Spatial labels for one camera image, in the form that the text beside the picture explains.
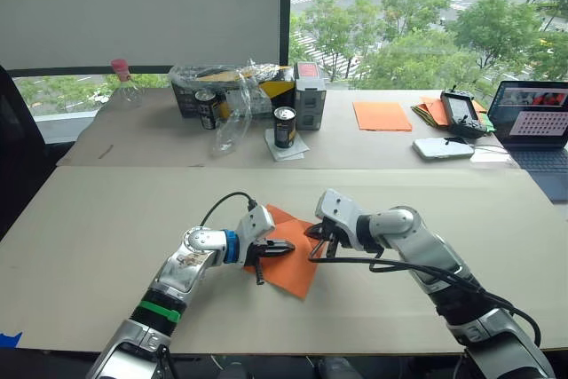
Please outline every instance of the white napkin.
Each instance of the white napkin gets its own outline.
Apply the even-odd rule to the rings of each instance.
[[[290,148],[279,148],[274,145],[274,129],[267,129],[264,131],[264,140],[266,141],[266,145],[268,145],[268,149],[272,153],[272,157],[274,157],[276,162],[303,159],[304,151],[308,151],[310,149],[304,143],[298,132],[296,132],[294,144]]]

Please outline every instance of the plastic bottle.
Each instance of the plastic bottle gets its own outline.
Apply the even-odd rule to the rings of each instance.
[[[142,104],[140,89],[132,80],[126,59],[113,59],[110,65],[121,83],[115,92],[115,96],[119,98],[117,99],[119,107],[123,109],[140,107]]]

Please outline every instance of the blue ring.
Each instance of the blue ring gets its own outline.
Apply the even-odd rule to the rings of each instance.
[[[239,258],[239,236],[235,231],[223,231],[225,231],[225,237],[227,238],[227,253],[225,254],[223,262],[226,264],[234,264]]]

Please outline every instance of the green band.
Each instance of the green band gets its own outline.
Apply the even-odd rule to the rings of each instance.
[[[156,305],[148,301],[140,301],[140,304],[138,304],[138,306],[146,308],[148,311],[155,312],[156,314],[160,314],[172,323],[178,323],[179,319],[181,319],[181,314],[179,312],[168,310],[163,306]]]

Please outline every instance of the black can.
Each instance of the black can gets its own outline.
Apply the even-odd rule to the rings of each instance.
[[[195,100],[203,128],[215,129],[215,121],[219,118],[219,103],[215,93],[209,89],[201,89],[195,93]]]
[[[296,110],[292,107],[279,107],[274,110],[274,145],[290,148],[296,136]]]

